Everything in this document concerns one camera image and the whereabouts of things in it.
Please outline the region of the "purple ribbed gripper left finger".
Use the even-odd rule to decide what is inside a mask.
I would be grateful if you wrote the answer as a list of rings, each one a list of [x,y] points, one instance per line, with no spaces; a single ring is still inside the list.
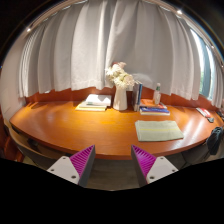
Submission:
[[[95,159],[95,146],[89,146],[74,155],[62,156],[48,172],[70,181],[81,187],[87,185],[92,165]]]

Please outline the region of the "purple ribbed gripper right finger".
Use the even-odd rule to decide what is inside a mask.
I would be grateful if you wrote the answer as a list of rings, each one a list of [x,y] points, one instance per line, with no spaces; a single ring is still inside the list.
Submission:
[[[164,156],[156,157],[135,145],[131,146],[131,157],[140,187],[178,171]]]

